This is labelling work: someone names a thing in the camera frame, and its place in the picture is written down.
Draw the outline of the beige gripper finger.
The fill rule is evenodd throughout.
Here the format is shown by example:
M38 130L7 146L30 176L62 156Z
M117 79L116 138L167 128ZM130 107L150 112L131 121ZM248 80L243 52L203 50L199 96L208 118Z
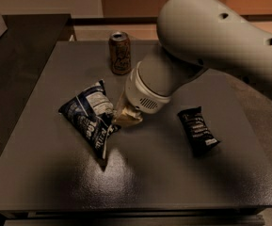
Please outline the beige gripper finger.
M127 105L116 111L112 122L119 126L134 126L142 121L143 117L141 112Z
M122 92L115 109L116 118L125 118L127 116L128 100L125 91Z

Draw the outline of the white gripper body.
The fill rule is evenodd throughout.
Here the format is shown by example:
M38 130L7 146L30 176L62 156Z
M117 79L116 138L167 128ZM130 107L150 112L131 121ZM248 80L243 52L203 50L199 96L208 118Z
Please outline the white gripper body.
M139 74L140 62L132 69L124 86L128 102L142 113L157 113L171 100L170 96L161 96L150 90Z

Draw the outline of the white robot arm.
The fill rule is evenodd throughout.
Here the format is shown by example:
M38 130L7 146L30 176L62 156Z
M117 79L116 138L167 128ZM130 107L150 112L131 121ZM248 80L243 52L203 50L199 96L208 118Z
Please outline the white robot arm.
M172 94L213 69L246 79L272 100L272 33L218 0L168 0L156 23L158 42L127 77L113 122L143 121Z

